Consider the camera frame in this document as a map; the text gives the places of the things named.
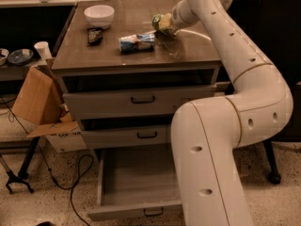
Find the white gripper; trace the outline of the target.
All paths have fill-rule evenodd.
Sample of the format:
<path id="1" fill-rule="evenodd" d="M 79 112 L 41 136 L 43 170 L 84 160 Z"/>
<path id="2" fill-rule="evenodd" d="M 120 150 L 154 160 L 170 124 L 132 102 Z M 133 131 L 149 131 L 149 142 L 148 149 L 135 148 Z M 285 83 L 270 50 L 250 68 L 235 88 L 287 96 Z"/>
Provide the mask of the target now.
<path id="1" fill-rule="evenodd" d="M 175 37 L 180 33 L 181 28 L 191 26 L 197 21 L 198 17 L 189 7 L 188 1 L 182 0 L 173 7 L 171 14 L 167 13 L 160 16 L 158 26 L 160 29 L 165 29 L 171 27 L 173 24 L 175 27 L 168 29 L 168 35 Z"/>

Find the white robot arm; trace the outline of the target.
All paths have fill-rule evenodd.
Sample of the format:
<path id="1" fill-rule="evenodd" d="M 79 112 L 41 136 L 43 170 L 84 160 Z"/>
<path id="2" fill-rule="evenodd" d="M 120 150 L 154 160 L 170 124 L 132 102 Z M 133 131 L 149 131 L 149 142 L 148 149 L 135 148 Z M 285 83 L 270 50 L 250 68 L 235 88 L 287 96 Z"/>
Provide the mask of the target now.
<path id="1" fill-rule="evenodd" d="M 172 23 L 202 22 L 235 92 L 182 105 L 171 147 L 186 226 L 254 226 L 233 150 L 268 139 L 288 123 L 293 97 L 273 62 L 227 13 L 232 0 L 183 0 Z"/>

